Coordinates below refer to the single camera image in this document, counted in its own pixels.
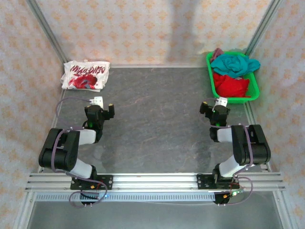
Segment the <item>teal t-shirt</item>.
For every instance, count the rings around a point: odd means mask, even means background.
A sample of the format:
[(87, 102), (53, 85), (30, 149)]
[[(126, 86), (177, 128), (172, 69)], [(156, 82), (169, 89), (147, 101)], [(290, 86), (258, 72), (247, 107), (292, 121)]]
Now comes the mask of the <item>teal t-shirt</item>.
[(238, 78), (258, 70), (261, 65), (258, 60), (248, 56), (225, 53), (213, 60), (210, 66), (219, 75)]

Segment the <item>white t-shirt with red print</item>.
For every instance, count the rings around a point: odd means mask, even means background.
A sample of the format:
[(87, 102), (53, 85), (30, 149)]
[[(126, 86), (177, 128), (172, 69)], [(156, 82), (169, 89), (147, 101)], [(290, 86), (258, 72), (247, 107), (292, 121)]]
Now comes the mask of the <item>white t-shirt with red print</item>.
[(100, 92), (108, 81), (109, 70), (109, 62), (67, 62), (64, 64), (61, 88)]

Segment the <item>green plastic basket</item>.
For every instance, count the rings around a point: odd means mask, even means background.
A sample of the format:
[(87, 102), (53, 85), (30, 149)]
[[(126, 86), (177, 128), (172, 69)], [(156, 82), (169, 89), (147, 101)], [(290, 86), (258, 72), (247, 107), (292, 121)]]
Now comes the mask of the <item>green plastic basket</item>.
[[(224, 54), (233, 54), (233, 55), (243, 55), (246, 56), (243, 53), (240, 52), (224, 52)], [(210, 78), (210, 82), (211, 82), (211, 88), (212, 88), (212, 94), (214, 98), (219, 98), (220, 96), (216, 93), (215, 90), (215, 86), (214, 86), (214, 80), (213, 80), (213, 73), (214, 70), (211, 68), (210, 64), (211, 62), (211, 58), (212, 58), (213, 52), (210, 52), (206, 55), (206, 63), (207, 63), (207, 68), (208, 68), (208, 73), (209, 73), (209, 78)], [(256, 79), (255, 79), (255, 75), (254, 72), (249, 73), (247, 75), (244, 75), (242, 77), (238, 77), (236, 79), (249, 79), (250, 83), (248, 86), (248, 91), (246, 93), (246, 97), (231, 97), (231, 98), (227, 98), (228, 99), (228, 103), (230, 104), (244, 104), (248, 101), (253, 101), (255, 99), (257, 99), (260, 95), (260, 91), (259, 91), (259, 87), (257, 85)]]

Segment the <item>mauve t-shirt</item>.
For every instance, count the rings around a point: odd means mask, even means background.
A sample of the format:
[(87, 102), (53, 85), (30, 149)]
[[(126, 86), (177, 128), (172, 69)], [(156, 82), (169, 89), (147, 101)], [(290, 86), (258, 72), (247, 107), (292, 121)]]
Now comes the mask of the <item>mauve t-shirt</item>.
[(211, 62), (213, 62), (218, 56), (224, 54), (224, 51), (221, 48), (216, 48), (213, 52)]

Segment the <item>small circuit board with LED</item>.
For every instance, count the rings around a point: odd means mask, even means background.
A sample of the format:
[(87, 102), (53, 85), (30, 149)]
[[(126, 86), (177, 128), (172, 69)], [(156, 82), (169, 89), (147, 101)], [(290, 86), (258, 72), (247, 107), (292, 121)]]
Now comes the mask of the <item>small circuit board with LED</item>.
[(223, 195), (223, 198), (231, 198), (231, 197), (234, 197), (240, 193), (243, 193), (244, 190), (243, 189), (240, 189), (240, 190), (236, 190), (236, 191), (233, 191), (233, 192), (230, 192), (229, 194), (224, 194)]

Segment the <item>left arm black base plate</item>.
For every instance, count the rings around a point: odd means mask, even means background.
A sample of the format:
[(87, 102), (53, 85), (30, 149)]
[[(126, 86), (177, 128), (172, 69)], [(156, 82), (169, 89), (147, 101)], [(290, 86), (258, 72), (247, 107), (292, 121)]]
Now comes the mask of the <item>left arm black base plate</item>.
[[(108, 190), (112, 190), (113, 175), (97, 175), (93, 180), (104, 183)], [(97, 182), (84, 181), (82, 179), (72, 178), (71, 190), (105, 190), (105, 187)]]

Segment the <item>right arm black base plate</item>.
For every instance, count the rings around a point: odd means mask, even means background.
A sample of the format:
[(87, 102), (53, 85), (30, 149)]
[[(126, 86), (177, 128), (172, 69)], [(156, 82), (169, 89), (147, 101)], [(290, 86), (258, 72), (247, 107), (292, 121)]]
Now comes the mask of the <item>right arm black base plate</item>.
[(239, 189), (239, 183), (235, 183), (232, 178), (218, 177), (212, 174), (197, 174), (198, 189)]

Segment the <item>aluminium mounting rail beam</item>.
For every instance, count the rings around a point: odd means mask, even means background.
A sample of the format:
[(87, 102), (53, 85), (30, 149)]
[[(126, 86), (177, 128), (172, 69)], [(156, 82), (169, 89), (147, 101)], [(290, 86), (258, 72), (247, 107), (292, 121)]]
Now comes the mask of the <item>aluminium mounting rail beam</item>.
[[(240, 173), (238, 182), (246, 190), (284, 191), (285, 182), (279, 172)], [(108, 182), (112, 192), (221, 192), (230, 188), (212, 188), (197, 180), (196, 173), (118, 173)], [(25, 190), (28, 192), (68, 192), (71, 177), (64, 174), (32, 173)]]

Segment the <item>aluminium frame post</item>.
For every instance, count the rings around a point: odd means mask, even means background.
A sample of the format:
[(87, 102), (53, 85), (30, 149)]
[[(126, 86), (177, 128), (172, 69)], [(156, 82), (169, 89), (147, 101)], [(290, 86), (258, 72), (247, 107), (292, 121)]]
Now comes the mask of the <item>aluminium frame post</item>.
[(261, 22), (259, 23), (247, 49), (245, 50), (245, 55), (251, 55), (254, 52), (255, 47), (258, 45), (260, 39), (265, 33), (267, 27), (272, 21), (273, 17), (276, 15), (278, 8), (280, 7), (283, 0), (272, 0), (268, 6)]
[(44, 31), (47, 39), (51, 43), (51, 46), (54, 48), (55, 52), (57, 53), (60, 61), (62, 63), (68, 62), (66, 55), (64, 54), (58, 40), (56, 39), (55, 34), (53, 33), (50, 25), (48, 24), (41, 8), (39, 7), (36, 0), (26, 0), (29, 8), (31, 9), (33, 15), (35, 16), (36, 20), (38, 21), (40, 27)]

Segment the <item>aluminium frame leg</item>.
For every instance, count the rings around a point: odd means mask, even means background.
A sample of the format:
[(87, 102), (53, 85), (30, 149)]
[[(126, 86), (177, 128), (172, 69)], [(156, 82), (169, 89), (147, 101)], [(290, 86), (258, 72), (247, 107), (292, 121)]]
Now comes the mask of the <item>aluminium frame leg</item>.
[(35, 192), (27, 192), (21, 201), (13, 229), (27, 229), (36, 200)]
[(283, 229), (293, 229), (293, 225), (290, 220), (287, 204), (284, 200), (282, 191), (274, 191), (273, 195), (274, 195), (276, 208), (277, 208)]

